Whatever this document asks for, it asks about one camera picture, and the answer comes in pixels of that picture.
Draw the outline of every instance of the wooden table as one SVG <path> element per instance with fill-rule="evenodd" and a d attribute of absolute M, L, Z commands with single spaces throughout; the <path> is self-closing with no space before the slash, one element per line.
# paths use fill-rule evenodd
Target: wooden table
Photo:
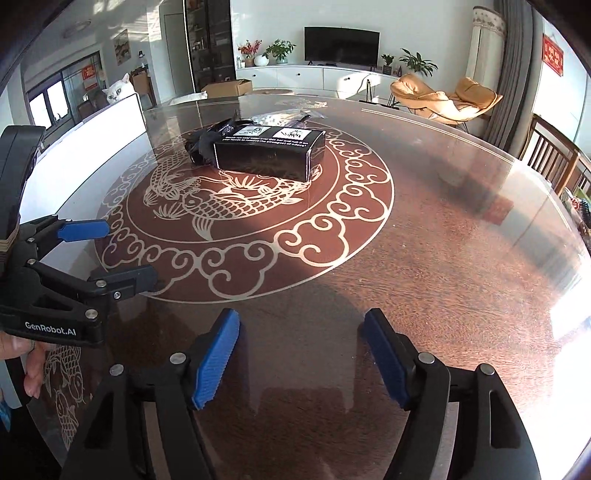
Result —
<path fill-rule="evenodd" d="M 310 185 L 190 164 L 180 134 L 289 109 L 327 131 Z M 88 246 L 88 269 L 150 263 L 160 289 L 118 304 L 105 350 L 51 355 L 30 408 L 61 461 L 110 364 L 160 364 L 230 306 L 241 337 L 196 414 L 219 478 L 381 479 L 407 414 L 358 335 L 380 307 L 447 365 L 492 364 L 542 478 L 564 476 L 591 436 L 591 259 L 537 173 L 458 130 L 345 100 L 212 99 L 147 122 L 153 151 L 98 206 L 112 235 Z"/>

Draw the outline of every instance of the fingernail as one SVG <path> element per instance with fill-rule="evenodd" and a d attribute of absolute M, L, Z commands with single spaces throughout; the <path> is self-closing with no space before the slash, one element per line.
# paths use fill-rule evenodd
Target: fingernail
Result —
<path fill-rule="evenodd" d="M 12 337 L 12 347 L 17 351 L 26 351 L 31 346 L 31 341 L 26 338 Z"/>

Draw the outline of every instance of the ceiling light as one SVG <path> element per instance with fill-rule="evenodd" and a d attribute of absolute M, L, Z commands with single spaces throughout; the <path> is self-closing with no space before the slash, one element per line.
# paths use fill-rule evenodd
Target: ceiling light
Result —
<path fill-rule="evenodd" d="M 71 27 L 66 28 L 64 30 L 64 33 L 61 34 L 61 36 L 64 37 L 64 38 L 70 38 L 75 33 L 78 33 L 80 31 L 84 30 L 85 28 L 90 27 L 90 24 L 91 23 L 92 22 L 90 20 L 84 20 L 82 22 L 76 22 Z"/>

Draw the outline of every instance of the television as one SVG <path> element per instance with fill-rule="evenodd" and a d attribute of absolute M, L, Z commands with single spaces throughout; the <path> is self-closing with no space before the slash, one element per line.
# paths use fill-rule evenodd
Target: television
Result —
<path fill-rule="evenodd" d="M 355 28 L 304 27 L 307 61 L 378 66 L 379 32 Z"/>

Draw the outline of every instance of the curtain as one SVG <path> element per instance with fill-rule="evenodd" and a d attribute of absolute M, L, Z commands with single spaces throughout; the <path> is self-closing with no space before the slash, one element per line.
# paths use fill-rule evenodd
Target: curtain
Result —
<path fill-rule="evenodd" d="M 534 11 L 526 0 L 495 0 L 495 10 L 503 16 L 507 25 L 498 86 L 498 93 L 503 99 L 493 110 L 482 138 L 508 151 L 519 123 L 530 76 Z"/>

